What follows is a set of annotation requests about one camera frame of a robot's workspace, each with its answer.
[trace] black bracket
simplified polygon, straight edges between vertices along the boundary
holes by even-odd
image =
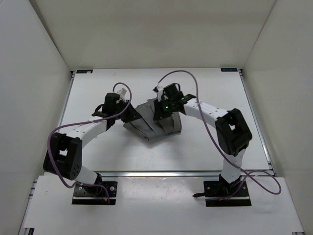
[[[193,98],[195,98],[195,96],[192,94],[184,96],[178,83],[172,83],[164,87],[161,101],[158,101],[158,99],[153,101],[155,105],[155,114],[153,120],[157,121],[168,118],[173,114],[173,112],[181,112],[186,114],[184,104]]]
[[[92,114],[93,117],[107,118],[120,113],[129,103],[129,100],[123,102],[120,100],[119,94],[107,93],[104,104],[100,104]],[[122,122],[127,123],[142,118],[141,115],[135,110],[132,104],[129,104],[127,110],[116,118],[107,120],[107,130],[115,124],[116,120],[121,119]]]
[[[252,139],[252,133],[238,109],[228,111],[226,115],[219,117],[215,126],[219,145],[228,155],[237,156],[241,150],[248,147]]]
[[[239,186],[238,181],[236,187],[231,188],[231,190],[225,191],[224,184],[221,180],[219,181],[204,181],[204,196],[205,205],[207,207],[246,207],[251,206],[250,195],[246,182],[243,183],[240,190],[233,195],[231,198],[223,200],[213,200],[214,198],[226,198],[232,195]]]
[[[68,137],[66,134],[54,133],[50,145],[53,159],[61,175],[74,180],[82,168],[82,140]],[[67,150],[66,156],[60,154],[60,151],[64,150]],[[48,152],[45,155],[44,170],[56,174]]]
[[[117,181],[101,181],[97,182],[108,190],[110,197],[110,205],[116,204]],[[108,205],[108,199],[103,190],[97,190],[97,193],[88,192],[88,188],[76,185],[74,188],[72,204],[75,205]]]

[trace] white enclosure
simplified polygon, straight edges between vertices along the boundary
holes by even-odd
[[[34,234],[84,234],[88,225],[96,233],[114,234],[114,225],[116,234],[284,235],[303,231],[298,213],[306,234],[313,235],[312,11],[312,0],[0,0],[0,234],[18,233],[39,177],[23,224],[36,227]],[[243,69],[244,77],[221,73],[221,67]],[[250,208],[208,209],[191,197],[182,202],[185,193],[203,189],[202,176],[216,176],[222,168],[203,124],[183,116],[182,133],[152,147],[133,138],[121,123],[86,146],[83,163],[89,168],[127,171],[111,173],[120,176],[115,207],[73,207],[72,191],[56,176],[42,175],[51,129],[89,118],[117,81],[131,86],[134,106],[145,102],[155,95],[151,89],[168,68],[192,68],[188,70],[201,85],[200,99],[243,111],[253,133],[244,168],[272,172],[272,161],[281,195],[269,195],[248,180]],[[68,97],[70,71],[77,69],[94,73],[76,74]],[[186,94],[194,93],[185,74],[164,83],[178,79]],[[127,152],[116,150],[119,146]],[[197,160],[190,160],[191,148]],[[108,150],[114,156],[103,157]],[[164,170],[193,173],[183,178],[166,178],[180,173],[155,173]],[[160,178],[133,178],[144,174]],[[269,177],[259,179],[275,190]],[[148,191],[135,190],[141,187]],[[138,198],[143,210],[138,210]],[[120,220],[108,218],[108,212]],[[134,225],[134,215],[145,226]],[[46,223],[47,218],[57,225]],[[157,218],[161,230],[154,223]],[[74,229],[68,231],[67,223]]]
[[[70,72],[26,0],[0,1],[0,234],[17,234]]]
[[[31,0],[71,70],[242,68],[274,0]]]

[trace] cable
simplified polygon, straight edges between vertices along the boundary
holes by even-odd
[[[110,117],[105,117],[105,118],[101,118],[101,119],[97,119],[97,120],[93,120],[93,121],[83,121],[83,122],[77,122],[77,123],[71,123],[71,124],[66,124],[66,125],[62,125],[62,126],[59,126],[59,127],[56,127],[54,128],[49,136],[48,136],[48,140],[47,140],[47,151],[48,151],[48,155],[49,155],[49,158],[50,158],[50,161],[51,161],[51,164],[53,166],[53,169],[55,170],[55,173],[59,176],[60,180],[62,181],[62,183],[64,184],[65,187],[67,188],[73,188],[76,184],[80,184],[80,185],[84,185],[84,186],[87,186],[87,187],[101,187],[105,192],[106,192],[106,195],[107,195],[107,198],[108,198],[108,204],[110,204],[110,198],[109,198],[109,193],[108,193],[108,190],[103,186],[103,185],[90,185],[90,184],[82,184],[80,182],[75,182],[74,184],[72,185],[68,185],[66,183],[66,181],[63,179],[57,165],[55,164],[55,161],[53,159],[53,156],[52,156],[52,151],[51,151],[51,138],[52,138],[52,135],[57,132],[58,130],[62,129],[62,128],[65,128],[65,127],[69,127],[69,126],[78,126],[78,125],[86,125],[86,124],[90,124],[90,123],[98,123],[98,122],[101,122],[101,121],[104,121],[104,120],[108,120],[108,119],[111,119],[111,118],[115,118],[115,117],[118,117],[120,115],[122,115],[126,110],[127,108],[129,107],[129,105],[131,104],[131,100],[132,100],[132,91],[131,89],[129,88],[129,86],[127,86],[125,83],[122,83],[122,82],[118,82],[114,85],[113,88],[115,88],[117,85],[123,85],[125,86],[128,91],[129,91],[129,94],[130,94],[130,98],[129,98],[129,102],[127,103],[126,107],[118,114],[115,114],[113,116],[110,116]]]
[[[216,143],[216,141],[214,140],[212,134],[211,134],[211,131],[209,130],[209,127],[205,121],[205,117],[204,117],[204,114],[203,114],[203,111],[202,111],[202,108],[201,108],[201,104],[200,104],[200,100],[199,100],[199,87],[198,87],[198,83],[197,83],[197,80],[195,78],[195,76],[189,72],[189,71],[186,71],[186,70],[175,70],[175,71],[172,71],[172,72],[169,72],[168,74],[164,75],[160,80],[159,82],[157,83],[159,85],[159,83],[164,79],[166,78],[168,75],[171,75],[172,73],[175,73],[175,72],[185,72],[187,74],[189,74],[195,81],[195,84],[196,84],[196,99],[197,99],[197,103],[198,103],[198,108],[199,108],[199,112],[200,112],[200,115],[201,115],[201,118],[202,118],[202,121],[204,123],[204,126],[205,126],[205,129],[207,131],[207,133],[209,134],[210,136],[210,139],[212,140],[213,144],[215,145],[215,147],[217,148],[217,150],[219,151],[219,153],[221,154],[221,156],[230,164],[232,165],[233,167],[237,168],[237,169],[240,169],[244,174],[246,174],[246,176],[244,177],[244,179],[240,182],[237,190],[230,196],[227,196],[227,197],[220,197],[220,198],[213,198],[211,200],[223,200],[223,199],[227,199],[227,198],[230,198],[232,197],[233,195],[235,195],[239,190],[240,188],[242,187],[243,183],[245,182],[246,178],[249,177],[250,179],[252,179],[257,185],[259,185],[261,188],[263,188],[265,191],[271,193],[271,194],[274,194],[274,195],[278,195],[282,192],[282,188],[281,188],[281,185],[279,184],[279,182],[277,181],[277,179],[272,176],[271,174],[269,174],[267,171],[265,170],[253,170],[253,171],[250,171],[248,173],[248,171],[242,169],[241,167],[238,167],[237,165],[235,165],[234,163],[232,163],[226,156],[225,154],[222,152],[222,150],[220,149],[220,147],[218,146],[218,144]],[[269,189],[267,189],[266,187],[264,187],[262,184],[260,184],[256,179],[254,179],[250,174],[251,173],[254,173],[254,172],[262,172],[262,173],[265,173],[267,175],[269,175],[271,178],[273,178],[275,180],[275,182],[277,183],[278,187],[279,187],[279,190],[278,192],[272,192],[270,191]]]

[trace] black mounting plate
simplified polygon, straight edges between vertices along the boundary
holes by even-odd
[[[116,194],[117,194],[117,181],[102,181],[98,184],[103,185],[107,188],[110,205],[116,204]],[[99,195],[91,195],[84,190],[80,185],[76,185],[73,192],[72,204],[75,205],[108,205],[108,200],[105,197],[102,197],[102,192]]]
[[[206,207],[247,207],[252,205],[246,182],[243,183],[241,189],[230,199],[212,201],[209,198],[227,197],[221,190],[221,183],[219,181],[204,181],[203,184]]]

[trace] gray cloth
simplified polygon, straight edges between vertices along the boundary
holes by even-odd
[[[178,112],[173,113],[166,119],[153,121],[154,100],[149,99],[148,102],[138,105],[135,109],[142,118],[125,123],[124,127],[148,140],[166,136],[170,133],[181,132],[181,120]]]

